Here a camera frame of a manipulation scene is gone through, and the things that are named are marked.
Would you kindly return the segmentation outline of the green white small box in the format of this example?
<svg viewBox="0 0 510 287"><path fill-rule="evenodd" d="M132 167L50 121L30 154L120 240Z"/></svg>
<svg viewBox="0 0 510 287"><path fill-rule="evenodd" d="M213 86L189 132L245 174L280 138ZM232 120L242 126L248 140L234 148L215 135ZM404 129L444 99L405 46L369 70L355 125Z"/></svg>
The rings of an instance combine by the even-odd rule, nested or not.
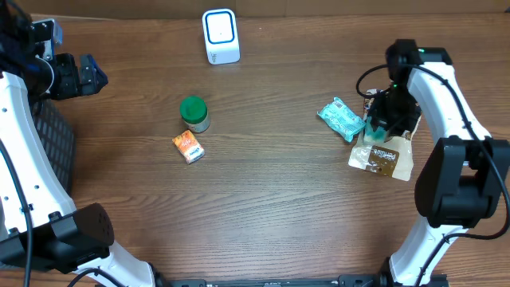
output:
<svg viewBox="0 0 510 287"><path fill-rule="evenodd" d="M374 127L371 123L371 117L366 119L364 128L363 142L365 144L384 143L386 141L387 130L384 127Z"/></svg>

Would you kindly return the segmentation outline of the beige plastic pouch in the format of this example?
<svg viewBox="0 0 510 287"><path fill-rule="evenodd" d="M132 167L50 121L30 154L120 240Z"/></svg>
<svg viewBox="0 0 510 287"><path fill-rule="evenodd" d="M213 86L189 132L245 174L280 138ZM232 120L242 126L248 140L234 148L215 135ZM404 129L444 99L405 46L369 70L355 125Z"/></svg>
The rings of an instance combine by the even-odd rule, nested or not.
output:
<svg viewBox="0 0 510 287"><path fill-rule="evenodd" d="M363 102L363 119L365 123L368 117L368 110L373 101L374 99L365 99ZM363 142L363 129L358 135L355 146L351 149L348 164L351 167L365 171L409 181L414 166L411 142L414 133L418 129L418 125L414 132L406 132L404 136L390 136L386 138L384 143L374 144Z"/></svg>

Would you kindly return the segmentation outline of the teal packet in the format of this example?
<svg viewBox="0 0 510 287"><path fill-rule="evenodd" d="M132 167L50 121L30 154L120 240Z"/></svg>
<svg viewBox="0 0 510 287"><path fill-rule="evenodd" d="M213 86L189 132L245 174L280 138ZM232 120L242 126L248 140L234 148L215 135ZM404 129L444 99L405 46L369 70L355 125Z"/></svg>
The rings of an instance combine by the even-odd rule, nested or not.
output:
<svg viewBox="0 0 510 287"><path fill-rule="evenodd" d="M330 104L326 104L317 112L329 128L340 134L344 140L350 143L365 127L365 121L353 113L348 106L338 97Z"/></svg>

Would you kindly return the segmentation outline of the green lidded jar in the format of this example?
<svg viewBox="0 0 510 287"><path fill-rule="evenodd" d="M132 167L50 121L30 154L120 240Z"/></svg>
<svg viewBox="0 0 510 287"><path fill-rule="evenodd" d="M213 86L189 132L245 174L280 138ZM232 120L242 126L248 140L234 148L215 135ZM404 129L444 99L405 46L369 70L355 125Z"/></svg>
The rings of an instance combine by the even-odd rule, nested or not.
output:
<svg viewBox="0 0 510 287"><path fill-rule="evenodd" d="M209 110L205 101L198 96L186 97L181 102L179 111L182 120L192 132L204 132L210 126Z"/></svg>

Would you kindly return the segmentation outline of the orange snack packet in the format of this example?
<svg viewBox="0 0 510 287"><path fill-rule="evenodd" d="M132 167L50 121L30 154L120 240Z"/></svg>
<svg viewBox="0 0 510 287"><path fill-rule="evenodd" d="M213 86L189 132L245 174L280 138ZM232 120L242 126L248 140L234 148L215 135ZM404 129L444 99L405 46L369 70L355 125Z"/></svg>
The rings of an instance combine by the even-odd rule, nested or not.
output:
<svg viewBox="0 0 510 287"><path fill-rule="evenodd" d="M205 155L205 150L190 130L186 130L172 140L188 164L194 163Z"/></svg>

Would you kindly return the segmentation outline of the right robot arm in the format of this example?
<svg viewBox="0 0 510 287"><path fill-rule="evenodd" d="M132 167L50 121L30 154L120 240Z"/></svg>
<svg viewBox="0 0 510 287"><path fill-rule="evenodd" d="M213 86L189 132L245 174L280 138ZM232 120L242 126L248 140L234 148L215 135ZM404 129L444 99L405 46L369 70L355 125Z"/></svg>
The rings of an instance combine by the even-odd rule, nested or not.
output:
<svg viewBox="0 0 510 287"><path fill-rule="evenodd" d="M493 139L474 116L445 49L398 39L385 58L391 84L373 95L367 127L388 139L412 131L424 116L434 148L414 188L418 219L373 284L446 286L446 277L433 270L458 238L489 241L509 229L506 222L495 234L470 233L493 216L501 199L509 200L509 142Z"/></svg>

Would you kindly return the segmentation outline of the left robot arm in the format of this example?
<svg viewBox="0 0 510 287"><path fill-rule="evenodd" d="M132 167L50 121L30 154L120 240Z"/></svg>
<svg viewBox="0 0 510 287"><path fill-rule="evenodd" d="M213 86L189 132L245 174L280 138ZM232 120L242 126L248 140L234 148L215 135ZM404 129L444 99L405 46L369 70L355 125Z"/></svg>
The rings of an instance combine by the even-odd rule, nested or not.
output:
<svg viewBox="0 0 510 287"><path fill-rule="evenodd" d="M70 195L76 139L58 100L98 93L106 74L89 54L56 53L61 27L1 4L1 265L57 270L102 286L164 286L156 268L115 239L98 203Z"/></svg>

